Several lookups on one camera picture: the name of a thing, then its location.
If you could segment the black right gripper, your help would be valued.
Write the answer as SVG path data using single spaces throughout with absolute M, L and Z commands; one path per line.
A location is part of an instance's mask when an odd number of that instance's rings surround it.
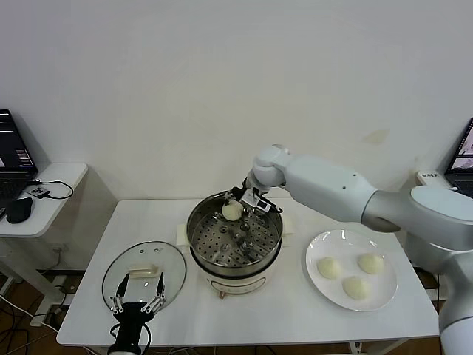
M 255 202 L 257 199 L 255 189 L 258 187 L 259 183 L 256 178 L 247 177 L 244 179 L 241 186 L 234 186 L 224 194 L 225 204 L 229 204 L 232 201 Z M 253 217 L 254 207 L 244 202 L 240 204 L 242 205 L 241 220 L 248 222 L 249 219 Z

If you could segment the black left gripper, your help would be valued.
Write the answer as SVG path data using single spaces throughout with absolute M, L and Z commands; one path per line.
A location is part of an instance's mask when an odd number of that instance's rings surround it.
M 129 281 L 126 274 L 118 284 L 112 301 L 112 313 L 118 321 L 118 334 L 113 347 L 138 347 L 143 326 L 154 318 L 154 315 L 166 302 L 164 273 L 160 274 L 156 294 L 145 304 L 144 302 L 125 302 L 123 298 Z

